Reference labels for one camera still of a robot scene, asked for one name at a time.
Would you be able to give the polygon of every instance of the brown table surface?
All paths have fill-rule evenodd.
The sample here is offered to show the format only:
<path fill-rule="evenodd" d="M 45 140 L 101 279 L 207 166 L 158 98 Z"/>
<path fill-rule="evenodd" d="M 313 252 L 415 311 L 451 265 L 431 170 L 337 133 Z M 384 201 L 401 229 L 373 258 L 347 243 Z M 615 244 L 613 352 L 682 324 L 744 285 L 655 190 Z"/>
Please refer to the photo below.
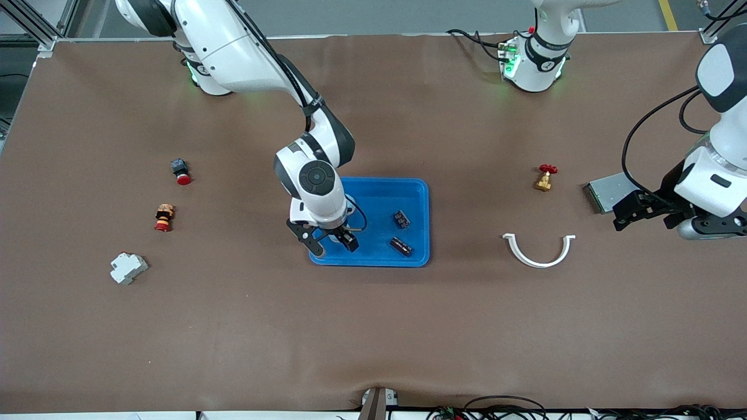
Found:
<path fill-rule="evenodd" d="M 272 170 L 303 129 L 290 96 L 207 96 L 168 42 L 59 43 L 0 161 L 1 411 L 333 410 L 371 386 L 402 404 L 747 405 L 744 243 L 661 220 L 615 232 L 581 190 L 694 85 L 697 34 L 579 36 L 542 94 L 450 37 L 274 44 L 356 136 L 343 176 L 429 184 L 430 263 L 309 261 Z M 677 108 L 631 147 L 652 187 L 697 140 Z M 689 119 L 716 115 L 698 99 Z M 532 189 L 544 163 L 560 168 L 549 193 Z M 177 207 L 168 234 L 161 203 Z M 536 270 L 505 232 L 539 261 L 578 238 Z M 151 265 L 129 286 L 109 277 L 122 250 Z"/>

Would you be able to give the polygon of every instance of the white pipe clamp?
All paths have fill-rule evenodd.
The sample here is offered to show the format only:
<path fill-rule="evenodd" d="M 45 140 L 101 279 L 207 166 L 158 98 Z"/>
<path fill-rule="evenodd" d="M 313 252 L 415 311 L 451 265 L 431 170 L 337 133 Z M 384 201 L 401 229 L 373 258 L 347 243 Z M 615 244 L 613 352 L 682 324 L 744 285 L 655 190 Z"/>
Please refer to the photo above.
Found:
<path fill-rule="evenodd" d="M 562 239 L 562 251 L 560 252 L 560 256 L 553 262 L 541 263 L 534 262 L 531 259 L 528 259 L 527 256 L 525 256 L 524 253 L 522 253 L 521 250 L 518 249 L 518 244 L 516 244 L 516 235 L 514 235 L 513 233 L 507 233 L 503 235 L 503 239 L 509 240 L 511 251 L 514 253 L 516 258 L 518 258 L 518 260 L 523 262 L 524 264 L 534 268 L 548 268 L 552 267 L 553 265 L 558 265 L 568 255 L 568 251 L 571 250 L 571 239 L 575 238 L 576 235 L 568 235 L 564 237 Z"/>

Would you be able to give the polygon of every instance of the wire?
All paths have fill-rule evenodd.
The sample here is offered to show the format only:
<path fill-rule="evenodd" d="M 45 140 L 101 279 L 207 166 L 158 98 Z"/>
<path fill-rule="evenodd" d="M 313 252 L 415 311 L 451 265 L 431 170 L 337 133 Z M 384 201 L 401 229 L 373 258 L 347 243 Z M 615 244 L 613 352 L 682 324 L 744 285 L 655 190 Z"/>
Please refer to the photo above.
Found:
<path fill-rule="evenodd" d="M 301 108 L 305 108 L 308 103 L 306 101 L 306 97 L 303 95 L 303 91 L 301 90 L 301 87 L 298 85 L 298 81 L 296 80 L 296 77 L 293 75 L 291 70 L 288 68 L 288 66 L 280 60 L 280 57 L 278 56 L 278 53 L 275 51 L 273 46 L 270 44 L 270 41 L 267 40 L 267 37 L 265 37 L 264 33 L 262 33 L 262 30 L 257 26 L 256 23 L 254 23 L 254 19 L 252 19 L 249 14 L 244 11 L 244 9 L 241 8 L 241 6 L 238 6 L 238 3 L 235 4 L 235 0 L 226 0 L 226 2 L 231 6 L 231 9 L 233 9 L 234 13 L 236 13 L 241 19 L 242 23 L 247 26 L 247 29 L 254 35 L 255 38 L 262 44 L 262 46 L 267 50 L 267 52 L 270 54 L 270 56 L 275 60 L 278 67 L 283 71 L 285 74 L 285 77 L 288 78 L 288 81 L 291 83 L 291 86 L 293 86 L 293 89 L 296 91 L 296 94 L 298 95 L 298 99 L 301 102 Z M 304 131 L 308 132 L 311 129 L 311 117 L 306 117 L 306 128 Z"/>
<path fill-rule="evenodd" d="M 729 410 L 728 413 L 722 413 L 722 411 L 712 405 L 681 405 L 679 407 L 671 408 L 661 412 L 651 412 L 643 410 L 621 410 L 623 413 L 619 413 L 615 410 L 599 410 L 600 413 L 604 413 L 598 418 L 602 419 L 615 419 L 615 420 L 672 420 L 678 419 L 675 416 L 694 416 L 698 420 L 728 420 L 741 418 L 744 419 L 747 415 L 747 411 L 744 409 Z"/>
<path fill-rule="evenodd" d="M 528 39 L 530 39 L 532 37 L 531 35 L 524 35 L 524 34 L 522 34 L 519 31 L 513 31 L 513 34 L 514 34 L 514 36 L 516 36 L 516 37 L 522 37 L 525 40 L 528 40 Z"/>
<path fill-rule="evenodd" d="M 483 47 L 483 51 L 490 58 L 492 58 L 493 60 L 496 60 L 499 63 L 507 63 L 508 62 L 508 59 L 502 58 L 502 57 L 498 57 L 497 55 L 493 55 L 493 54 L 491 54 L 490 51 L 488 51 L 488 47 L 490 47 L 490 48 L 499 48 L 500 44 L 499 43 L 487 43 L 487 42 L 483 41 L 482 37 L 480 36 L 480 32 L 479 31 L 475 31 L 474 32 L 474 36 L 471 36 L 470 34 L 468 34 L 467 32 L 464 32 L 461 29 L 450 29 L 449 31 L 446 31 L 446 33 L 447 34 L 461 34 L 461 35 L 464 35 L 468 40 L 472 41 L 473 43 L 480 44 L 480 46 Z"/>
<path fill-rule="evenodd" d="M 486 54 L 487 54 L 487 55 L 488 55 L 488 56 L 489 56 L 490 58 L 492 58 L 493 60 L 496 60 L 496 61 L 497 61 L 497 62 L 499 62 L 499 63 L 508 63 L 508 62 L 509 62 L 507 58 L 502 58 L 502 57 L 498 57 L 497 55 L 493 55 L 493 54 L 491 54 L 491 53 L 490 53 L 490 51 L 488 51 L 487 47 L 485 47 L 485 43 L 483 42 L 483 39 L 482 39 L 482 38 L 480 37 L 480 33 L 479 33 L 479 31 L 475 31 L 475 32 L 474 32 L 474 36 L 475 36 L 475 37 L 477 38 L 477 40 L 478 40 L 478 41 L 480 42 L 480 46 L 482 46 L 482 47 L 483 47 L 483 51 L 484 51 L 484 52 L 485 52 L 485 53 L 486 53 Z"/>
<path fill-rule="evenodd" d="M 630 171 L 627 169 L 627 149 L 630 146 L 630 140 L 633 138 L 633 135 L 636 134 L 636 132 L 638 131 L 638 128 L 640 128 L 640 126 L 642 126 L 643 123 L 645 123 L 646 120 L 648 120 L 648 118 L 650 118 L 652 115 L 656 114 L 657 112 L 661 111 L 667 105 L 669 105 L 669 104 L 671 104 L 673 102 L 676 102 L 679 99 L 682 99 L 682 98 L 684 98 L 687 95 L 690 95 L 691 93 L 695 92 L 698 89 L 699 88 L 697 86 L 693 86 L 690 89 L 685 90 L 683 93 L 680 93 L 677 96 L 673 96 L 672 98 L 667 99 L 661 105 L 658 105 L 656 108 L 650 110 L 648 112 L 648 114 L 646 114 L 645 116 L 643 116 L 643 118 L 641 118 L 638 121 L 638 123 L 636 123 L 636 125 L 633 127 L 633 129 L 630 130 L 630 133 L 627 135 L 627 138 L 625 139 L 625 144 L 622 147 L 622 158 L 621 158 L 620 162 L 622 163 L 622 172 L 625 174 L 625 176 L 630 180 L 630 182 L 633 183 L 633 185 L 635 185 L 636 187 L 638 187 L 638 189 L 640 189 L 644 193 L 652 196 L 656 200 L 659 200 L 660 202 L 666 204 L 668 207 L 675 207 L 675 205 L 672 204 L 671 202 L 669 202 L 668 200 L 665 200 L 662 197 L 659 197 L 658 195 L 656 195 L 653 192 L 651 192 L 651 190 L 649 190 L 648 188 L 644 187 L 640 182 L 636 181 L 633 178 L 633 176 L 630 174 Z"/>
<path fill-rule="evenodd" d="M 688 132 L 695 133 L 697 135 L 704 135 L 707 133 L 707 130 L 698 130 L 694 129 L 690 126 L 690 124 L 685 121 L 685 110 L 687 109 L 687 106 L 692 102 L 693 99 L 697 98 L 699 95 L 703 93 L 702 90 L 698 89 L 697 92 L 690 95 L 687 99 L 685 99 L 685 102 L 682 102 L 682 106 L 680 107 L 680 124 L 685 128 Z"/>
<path fill-rule="evenodd" d="M 345 197 L 347 197 L 347 199 L 353 204 L 353 206 L 355 206 L 356 209 L 358 209 L 358 211 L 360 211 L 361 216 L 363 217 L 363 227 L 361 227 L 361 228 L 347 227 L 345 229 L 348 232 L 363 232 L 368 227 L 368 218 L 366 217 L 366 214 L 363 212 L 363 210 L 361 210 L 361 208 L 358 206 L 358 204 L 356 203 L 356 201 L 353 200 L 353 198 L 351 196 L 345 194 Z"/>
<path fill-rule="evenodd" d="M 430 416 L 433 416 L 433 414 L 438 413 L 438 409 L 441 407 L 436 407 L 433 410 L 430 410 L 430 413 L 428 413 L 428 416 L 425 416 L 425 420 L 430 420 Z"/>
<path fill-rule="evenodd" d="M 528 417 L 526 417 L 524 414 L 528 414 L 532 420 L 536 420 L 535 414 L 538 414 L 542 417 L 543 420 L 548 420 L 548 412 L 545 409 L 542 404 L 538 403 L 537 401 L 531 400 L 529 398 L 524 397 L 516 397 L 514 395 L 488 395 L 485 397 L 478 397 L 470 400 L 465 406 L 462 408 L 462 411 L 467 411 L 467 408 L 471 406 L 474 403 L 477 403 L 478 401 L 484 401 L 484 400 L 496 400 L 496 399 L 507 399 L 507 400 L 519 400 L 519 401 L 526 401 L 528 403 L 534 404 L 537 407 L 539 407 L 539 410 L 536 409 L 527 409 L 523 408 L 517 405 L 508 404 L 508 405 L 493 405 L 488 408 L 482 409 L 482 410 L 473 410 L 477 411 L 478 413 L 482 414 L 483 417 L 488 417 L 489 419 L 494 420 L 501 420 L 507 416 L 515 415 L 521 417 L 523 420 L 529 420 Z M 496 416 L 496 412 L 506 412 L 505 414 L 501 416 Z"/>
<path fill-rule="evenodd" d="M 729 16 L 712 16 L 710 13 L 706 13 L 703 16 L 706 16 L 708 19 L 713 20 L 714 22 L 721 22 L 724 20 L 731 20 L 737 16 L 742 16 L 747 14 L 747 10 L 742 10 L 741 12 L 736 12 L 735 14 L 729 15 Z"/>
<path fill-rule="evenodd" d="M 446 31 L 446 33 L 447 34 L 451 34 L 451 35 L 460 34 L 460 35 L 463 35 L 468 40 L 472 41 L 473 43 L 483 44 L 484 46 L 489 46 L 490 48 L 498 48 L 498 44 L 496 44 L 496 43 L 486 43 L 486 42 L 483 42 L 481 40 L 478 40 L 477 38 L 472 37 L 472 35 L 468 34 L 467 32 L 464 32 L 461 29 L 450 29 L 450 30 Z"/>
<path fill-rule="evenodd" d="M 726 12 L 728 12 L 729 9 L 731 9 L 738 1 L 739 0 L 731 0 L 731 3 L 729 3 L 729 5 L 726 6 L 726 8 L 721 11 L 721 13 L 719 13 L 718 17 L 724 16 L 726 14 Z M 742 3 L 742 5 L 737 8 L 737 12 L 741 11 L 742 9 L 744 9 L 745 6 L 747 6 L 747 3 Z M 716 23 L 719 23 L 719 21 L 713 21 L 712 20 L 708 24 L 708 26 L 705 27 L 704 32 L 708 32 Z M 726 26 L 728 23 L 729 23 L 728 20 L 721 21 L 721 25 L 719 25 L 719 27 L 716 28 L 715 30 L 710 31 L 710 33 L 711 34 L 718 34 L 719 31 L 721 31 L 724 28 L 724 26 Z"/>

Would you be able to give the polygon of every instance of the plastic tray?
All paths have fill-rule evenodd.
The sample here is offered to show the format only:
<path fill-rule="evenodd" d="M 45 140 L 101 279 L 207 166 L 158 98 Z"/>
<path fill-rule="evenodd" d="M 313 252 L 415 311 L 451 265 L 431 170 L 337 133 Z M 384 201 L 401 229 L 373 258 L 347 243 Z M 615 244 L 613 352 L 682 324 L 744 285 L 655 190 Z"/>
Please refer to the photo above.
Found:
<path fill-rule="evenodd" d="M 351 253 L 330 238 L 321 245 L 323 258 L 309 253 L 319 265 L 359 267 L 422 267 L 430 259 L 430 202 L 428 184 L 416 178 L 343 177 L 345 193 L 350 195 L 368 218 L 368 228 L 356 233 L 359 248 Z M 394 213 L 402 210 L 410 220 L 407 229 L 400 229 Z M 351 227 L 363 225 L 359 211 L 348 219 Z M 396 236 L 412 247 L 412 255 L 404 256 L 389 241 Z"/>

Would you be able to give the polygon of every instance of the white robotic arm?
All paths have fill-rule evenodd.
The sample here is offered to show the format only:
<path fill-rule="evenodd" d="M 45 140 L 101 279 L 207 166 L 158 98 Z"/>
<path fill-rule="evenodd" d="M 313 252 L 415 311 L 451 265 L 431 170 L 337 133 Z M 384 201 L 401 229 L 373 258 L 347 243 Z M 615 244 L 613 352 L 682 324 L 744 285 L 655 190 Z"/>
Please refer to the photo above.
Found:
<path fill-rule="evenodd" d="M 565 54 L 580 29 L 580 9 L 603 7 L 621 0 L 531 0 L 535 30 L 505 43 L 503 77 L 522 90 L 541 92 L 560 77 Z"/>
<path fill-rule="evenodd" d="M 615 226 L 668 214 L 685 239 L 747 236 L 747 24 L 728 31 L 703 56 L 698 88 L 721 120 L 695 143 L 658 191 L 634 191 L 615 205 Z"/>
<path fill-rule="evenodd" d="M 347 227 L 354 206 L 335 168 L 353 158 L 355 141 L 301 72 L 275 52 L 235 0 L 115 0 L 133 25 L 173 36 L 193 80 L 211 95 L 282 90 L 306 116 L 300 138 L 277 152 L 274 170 L 293 197 L 288 227 L 310 251 L 324 249 L 313 233 L 335 236 L 351 252 Z"/>

